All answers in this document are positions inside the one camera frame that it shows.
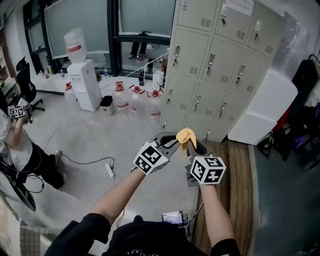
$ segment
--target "white shirt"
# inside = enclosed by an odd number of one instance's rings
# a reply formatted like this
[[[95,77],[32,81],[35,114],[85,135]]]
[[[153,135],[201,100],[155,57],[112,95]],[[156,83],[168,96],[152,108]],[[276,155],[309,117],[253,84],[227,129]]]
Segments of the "white shirt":
[[[17,171],[22,171],[31,157],[32,143],[27,134],[23,131],[19,146],[16,148],[9,147],[9,145],[5,143],[5,140],[9,131],[14,129],[15,125],[0,109],[0,156],[8,165],[14,164]]]

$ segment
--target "black sleeve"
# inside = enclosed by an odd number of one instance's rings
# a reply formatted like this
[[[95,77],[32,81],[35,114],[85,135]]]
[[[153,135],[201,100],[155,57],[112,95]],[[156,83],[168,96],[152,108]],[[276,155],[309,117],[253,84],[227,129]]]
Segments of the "black sleeve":
[[[236,240],[225,239],[217,242],[211,250],[210,256],[241,256]]]
[[[84,256],[94,240],[108,241],[109,221],[100,214],[89,213],[80,223],[71,221],[50,245],[44,256]]]

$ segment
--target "wooden floor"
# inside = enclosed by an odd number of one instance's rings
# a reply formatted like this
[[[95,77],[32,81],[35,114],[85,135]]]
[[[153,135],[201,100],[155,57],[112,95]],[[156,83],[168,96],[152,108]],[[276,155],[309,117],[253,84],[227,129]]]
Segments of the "wooden floor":
[[[252,177],[248,146],[243,143],[226,140],[222,143],[208,141],[213,155],[221,157],[226,165],[226,172],[220,184],[216,185],[222,204],[230,215],[235,240],[242,256],[248,254],[252,228]],[[198,203],[202,203],[199,190]],[[198,213],[194,225],[195,245],[210,254],[211,245],[207,233],[205,210]]]

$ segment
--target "yellow cloth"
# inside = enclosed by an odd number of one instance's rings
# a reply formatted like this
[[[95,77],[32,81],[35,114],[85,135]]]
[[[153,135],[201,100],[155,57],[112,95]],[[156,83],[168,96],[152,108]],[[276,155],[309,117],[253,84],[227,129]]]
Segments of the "yellow cloth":
[[[186,151],[186,149],[187,149],[186,142],[188,140],[191,140],[194,145],[194,148],[197,148],[196,135],[195,135],[194,131],[189,128],[185,128],[185,129],[182,129],[181,131],[179,131],[175,138],[181,143],[182,149],[184,151]]]

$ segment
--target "locker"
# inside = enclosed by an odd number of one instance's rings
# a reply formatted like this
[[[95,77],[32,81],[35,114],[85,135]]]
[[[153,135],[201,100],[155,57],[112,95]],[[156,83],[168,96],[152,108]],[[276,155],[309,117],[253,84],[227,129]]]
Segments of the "locker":
[[[237,73],[232,77],[230,88],[251,95],[260,86],[269,67],[269,59],[262,54],[247,50]]]
[[[198,140],[203,140],[204,131],[211,118],[201,117],[195,114],[189,114],[184,127],[190,128]]]
[[[215,33],[222,37],[244,44],[247,38],[252,16],[226,7],[225,3],[226,0],[222,0],[218,22],[215,27]]]
[[[181,0],[177,24],[210,32],[218,0]]]
[[[164,118],[161,123],[161,130],[167,132],[180,132],[185,120],[186,112],[180,109],[164,111]]]
[[[235,70],[242,48],[213,38],[201,79],[226,86]]]
[[[221,142],[247,107],[249,99],[249,95],[232,89],[228,90],[220,105],[220,110],[204,129],[204,138]]]
[[[284,26],[281,17],[259,6],[248,47],[270,57],[277,51]]]
[[[196,80],[179,74],[169,74],[165,107],[187,111],[196,87]]]
[[[198,78],[209,36],[177,29],[174,38],[171,72]]]
[[[211,82],[202,81],[195,94],[190,113],[202,116],[213,117],[217,113],[225,88]]]

